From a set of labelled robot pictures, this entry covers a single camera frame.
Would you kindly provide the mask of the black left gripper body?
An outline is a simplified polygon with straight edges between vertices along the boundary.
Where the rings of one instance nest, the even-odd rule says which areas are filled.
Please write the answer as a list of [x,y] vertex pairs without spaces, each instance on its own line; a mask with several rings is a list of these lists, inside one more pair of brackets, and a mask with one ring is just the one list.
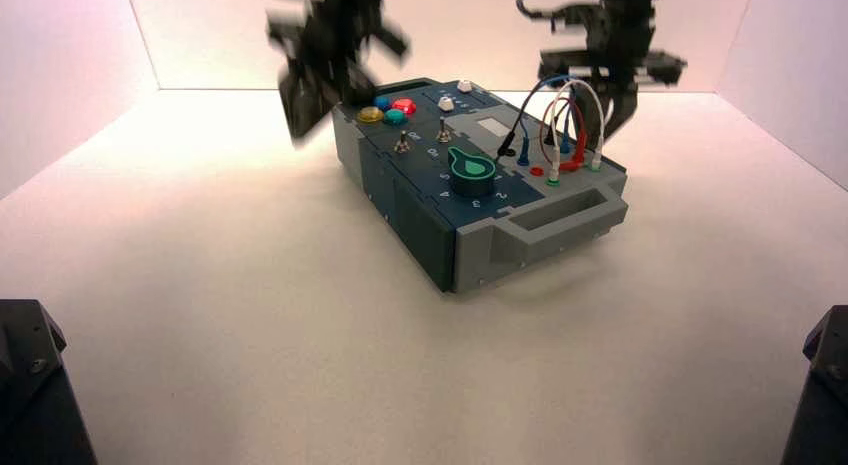
[[313,0],[303,19],[270,15],[267,35],[286,58],[280,80],[285,74],[319,77],[336,92],[336,103],[354,105],[377,94],[361,51],[375,40],[402,61],[409,50],[408,38],[384,20],[382,0]]

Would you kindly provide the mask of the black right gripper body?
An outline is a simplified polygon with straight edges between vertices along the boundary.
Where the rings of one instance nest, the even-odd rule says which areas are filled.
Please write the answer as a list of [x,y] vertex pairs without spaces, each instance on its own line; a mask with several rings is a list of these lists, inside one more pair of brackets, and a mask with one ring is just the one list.
[[663,50],[650,50],[644,57],[615,59],[576,49],[540,52],[538,78],[570,75],[578,78],[611,79],[614,83],[676,85],[688,62]]

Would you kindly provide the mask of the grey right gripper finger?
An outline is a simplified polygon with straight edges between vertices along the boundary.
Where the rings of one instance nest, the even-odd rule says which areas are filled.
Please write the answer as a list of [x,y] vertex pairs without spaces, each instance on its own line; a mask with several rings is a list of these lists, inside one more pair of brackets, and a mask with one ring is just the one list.
[[638,106],[637,84],[610,84],[605,92],[604,135],[611,138],[635,114]]
[[561,100],[568,99],[571,121],[575,132],[586,132],[587,126],[585,122],[586,100],[581,86],[572,82],[566,82],[560,90]]

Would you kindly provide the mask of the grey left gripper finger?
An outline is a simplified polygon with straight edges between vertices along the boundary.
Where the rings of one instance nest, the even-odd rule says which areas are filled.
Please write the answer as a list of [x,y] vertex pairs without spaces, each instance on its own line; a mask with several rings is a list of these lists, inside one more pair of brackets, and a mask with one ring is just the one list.
[[312,129],[312,89],[304,79],[285,74],[279,93],[290,137],[299,142]]
[[301,128],[314,128],[336,104],[336,92],[319,77],[301,81],[299,120]]

